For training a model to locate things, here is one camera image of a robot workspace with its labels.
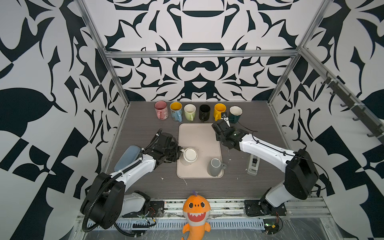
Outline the grey mug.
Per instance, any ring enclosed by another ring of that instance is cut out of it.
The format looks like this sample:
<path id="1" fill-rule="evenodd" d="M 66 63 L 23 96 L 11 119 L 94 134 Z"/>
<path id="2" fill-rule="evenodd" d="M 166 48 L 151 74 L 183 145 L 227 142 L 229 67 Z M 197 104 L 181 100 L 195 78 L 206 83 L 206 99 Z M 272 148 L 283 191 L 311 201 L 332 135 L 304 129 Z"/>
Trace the grey mug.
<path id="1" fill-rule="evenodd" d="M 212 177 L 218 177 L 221 172 L 227 168 L 227 165 L 224 164 L 221 160 L 214 158 L 210 161 L 207 171 L 208 174 Z"/>

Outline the white cream mug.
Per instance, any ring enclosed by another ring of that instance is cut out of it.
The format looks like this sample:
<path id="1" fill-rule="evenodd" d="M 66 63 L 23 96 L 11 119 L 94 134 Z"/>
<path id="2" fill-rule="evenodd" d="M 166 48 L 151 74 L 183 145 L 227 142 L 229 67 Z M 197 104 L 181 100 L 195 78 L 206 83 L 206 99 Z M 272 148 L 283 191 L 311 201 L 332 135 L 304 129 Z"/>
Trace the white cream mug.
<path id="1" fill-rule="evenodd" d="M 193 148 L 181 149 L 181 151 L 180 162 L 185 166 L 193 164 L 198 159 L 198 153 Z"/>

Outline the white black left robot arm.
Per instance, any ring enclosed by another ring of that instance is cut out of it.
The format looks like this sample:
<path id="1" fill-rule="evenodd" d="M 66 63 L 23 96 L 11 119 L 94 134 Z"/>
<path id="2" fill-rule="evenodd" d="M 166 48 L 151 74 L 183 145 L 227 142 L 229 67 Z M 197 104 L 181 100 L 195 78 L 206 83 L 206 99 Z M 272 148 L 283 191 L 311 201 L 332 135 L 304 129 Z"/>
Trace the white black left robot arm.
<path id="1" fill-rule="evenodd" d="M 182 155 L 176 138 L 161 129 L 145 148 L 130 146 L 111 174 L 100 173 L 93 181 L 80 208 L 84 215 L 82 230 L 87 233 L 97 227 L 108 229 L 119 217 L 145 217 L 151 198 L 143 192 L 126 191 L 144 175 L 163 163 L 176 162 Z"/>

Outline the blue butterfly mug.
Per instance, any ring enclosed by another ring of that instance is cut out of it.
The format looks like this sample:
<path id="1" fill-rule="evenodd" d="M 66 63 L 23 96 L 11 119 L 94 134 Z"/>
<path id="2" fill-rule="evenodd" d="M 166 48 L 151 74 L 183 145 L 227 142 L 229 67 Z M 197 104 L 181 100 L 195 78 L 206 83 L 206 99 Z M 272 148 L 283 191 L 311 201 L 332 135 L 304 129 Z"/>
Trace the blue butterfly mug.
<path id="1" fill-rule="evenodd" d="M 180 102 L 170 104 L 171 117 L 174 121 L 182 122 L 183 120 L 183 105 Z"/>

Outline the black mug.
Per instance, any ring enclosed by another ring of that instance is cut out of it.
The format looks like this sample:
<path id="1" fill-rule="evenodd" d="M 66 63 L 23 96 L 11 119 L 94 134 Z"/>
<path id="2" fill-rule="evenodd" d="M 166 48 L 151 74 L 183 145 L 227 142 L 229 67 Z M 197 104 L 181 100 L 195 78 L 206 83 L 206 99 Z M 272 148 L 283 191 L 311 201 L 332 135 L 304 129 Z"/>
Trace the black mug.
<path id="1" fill-rule="evenodd" d="M 199 119 L 201 122 L 206 122 L 210 119 L 211 107 L 209 105 L 203 104 L 199 107 Z"/>

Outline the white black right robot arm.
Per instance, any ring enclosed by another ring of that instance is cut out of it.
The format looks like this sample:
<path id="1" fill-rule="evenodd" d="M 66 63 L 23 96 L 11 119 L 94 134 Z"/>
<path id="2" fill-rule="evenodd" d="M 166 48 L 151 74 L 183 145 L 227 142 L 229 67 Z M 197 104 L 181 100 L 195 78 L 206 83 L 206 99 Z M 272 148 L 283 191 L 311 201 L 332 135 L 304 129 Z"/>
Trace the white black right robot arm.
<path id="1" fill-rule="evenodd" d="M 262 197 L 263 208 L 278 208 L 294 198 L 306 200 L 319 180 L 315 163 L 303 149 L 292 151 L 277 147 L 245 130 L 231 127 L 224 120 L 213 123 L 212 128 L 217 141 L 223 146 L 258 157 L 285 174 L 284 181 L 268 190 Z"/>

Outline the light green mug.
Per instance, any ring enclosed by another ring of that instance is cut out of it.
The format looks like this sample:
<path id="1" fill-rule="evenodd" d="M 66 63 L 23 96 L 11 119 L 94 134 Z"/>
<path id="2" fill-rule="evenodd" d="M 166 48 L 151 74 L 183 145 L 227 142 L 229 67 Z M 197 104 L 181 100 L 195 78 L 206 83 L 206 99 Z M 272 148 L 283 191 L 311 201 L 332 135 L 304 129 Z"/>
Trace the light green mug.
<path id="1" fill-rule="evenodd" d="M 193 122 L 196 117 L 196 106 L 193 104 L 187 104 L 184 107 L 184 114 L 187 121 Z"/>

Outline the dark green mug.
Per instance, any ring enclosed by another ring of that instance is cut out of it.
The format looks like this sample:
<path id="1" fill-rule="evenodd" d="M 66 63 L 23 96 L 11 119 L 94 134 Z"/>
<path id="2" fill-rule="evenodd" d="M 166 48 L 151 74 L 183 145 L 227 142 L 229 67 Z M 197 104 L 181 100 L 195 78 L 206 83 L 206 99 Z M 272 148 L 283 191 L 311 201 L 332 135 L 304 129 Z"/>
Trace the dark green mug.
<path id="1" fill-rule="evenodd" d="M 229 122 L 231 124 L 236 124 L 239 121 L 242 114 L 243 114 L 242 108 L 238 106 L 230 107 Z"/>

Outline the yellow mug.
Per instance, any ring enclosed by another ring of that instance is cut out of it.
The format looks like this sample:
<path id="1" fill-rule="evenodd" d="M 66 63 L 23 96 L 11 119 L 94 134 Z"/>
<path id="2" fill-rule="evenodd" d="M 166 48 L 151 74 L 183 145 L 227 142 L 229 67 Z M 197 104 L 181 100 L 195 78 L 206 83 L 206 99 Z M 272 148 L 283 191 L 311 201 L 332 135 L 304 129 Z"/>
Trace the yellow mug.
<path id="1" fill-rule="evenodd" d="M 226 112 L 226 106 L 224 104 L 218 103 L 214 106 L 214 118 L 215 121 L 218 121 L 222 118 L 222 113 Z"/>

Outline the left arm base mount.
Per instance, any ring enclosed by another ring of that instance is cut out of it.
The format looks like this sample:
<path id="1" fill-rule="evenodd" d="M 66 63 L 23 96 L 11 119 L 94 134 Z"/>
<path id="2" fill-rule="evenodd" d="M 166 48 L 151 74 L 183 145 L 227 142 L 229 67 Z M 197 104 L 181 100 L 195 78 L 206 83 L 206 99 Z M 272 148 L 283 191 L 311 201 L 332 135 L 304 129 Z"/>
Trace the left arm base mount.
<path id="1" fill-rule="evenodd" d="M 123 218 L 139 218 L 142 216 L 156 217 L 158 214 L 164 212 L 165 202 L 164 201 L 146 201 L 143 207 L 138 212 L 131 212 L 122 215 Z"/>

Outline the pink ghost pattern mug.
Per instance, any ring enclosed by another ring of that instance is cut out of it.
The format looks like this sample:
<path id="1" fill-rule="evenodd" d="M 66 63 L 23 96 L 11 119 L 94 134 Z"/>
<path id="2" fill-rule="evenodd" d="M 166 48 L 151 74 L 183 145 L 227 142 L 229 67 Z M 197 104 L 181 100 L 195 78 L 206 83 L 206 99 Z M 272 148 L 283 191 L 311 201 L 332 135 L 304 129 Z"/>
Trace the pink ghost pattern mug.
<path id="1" fill-rule="evenodd" d="M 157 101 L 155 103 L 155 111 L 159 120 L 165 120 L 169 116 L 168 105 L 165 101 Z"/>

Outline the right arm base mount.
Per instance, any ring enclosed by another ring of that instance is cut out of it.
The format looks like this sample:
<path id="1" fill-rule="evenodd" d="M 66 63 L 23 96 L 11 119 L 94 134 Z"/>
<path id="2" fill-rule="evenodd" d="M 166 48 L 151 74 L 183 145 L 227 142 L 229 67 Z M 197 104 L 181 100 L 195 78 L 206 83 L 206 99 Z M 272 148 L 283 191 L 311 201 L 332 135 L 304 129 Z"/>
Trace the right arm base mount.
<path id="1" fill-rule="evenodd" d="M 286 207 L 281 204 L 279 207 L 273 207 L 266 200 L 245 200 L 245 214 L 249 217 L 258 216 L 286 216 Z"/>

